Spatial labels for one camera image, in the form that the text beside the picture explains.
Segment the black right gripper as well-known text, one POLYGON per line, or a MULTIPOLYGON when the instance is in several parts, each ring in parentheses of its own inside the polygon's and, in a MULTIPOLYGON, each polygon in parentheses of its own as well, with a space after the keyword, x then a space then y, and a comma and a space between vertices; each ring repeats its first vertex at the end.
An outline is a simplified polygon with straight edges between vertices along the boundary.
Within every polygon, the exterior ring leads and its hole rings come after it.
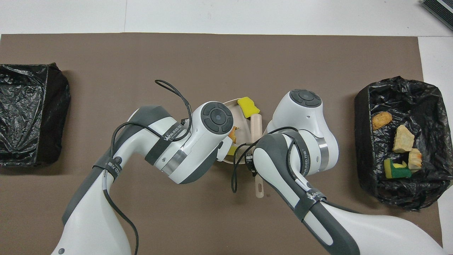
POLYGON ((257 171, 253 162, 253 154, 251 152, 245 153, 244 160, 247 169, 251 172, 252 176, 255 177, 257 175, 257 171))

